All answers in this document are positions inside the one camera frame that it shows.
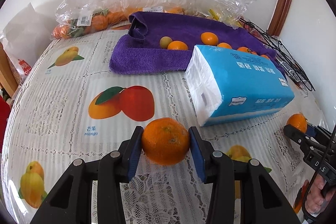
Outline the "right hand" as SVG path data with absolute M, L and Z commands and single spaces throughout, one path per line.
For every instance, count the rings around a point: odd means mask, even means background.
M 317 215 L 318 213 L 324 211 L 325 207 L 329 204 L 332 199 L 335 188 L 326 193 L 326 196 L 323 197 L 321 191 L 325 186 L 325 180 L 321 175 L 317 175 L 313 185 L 310 188 L 309 193 L 307 194 L 305 209 L 310 214 Z

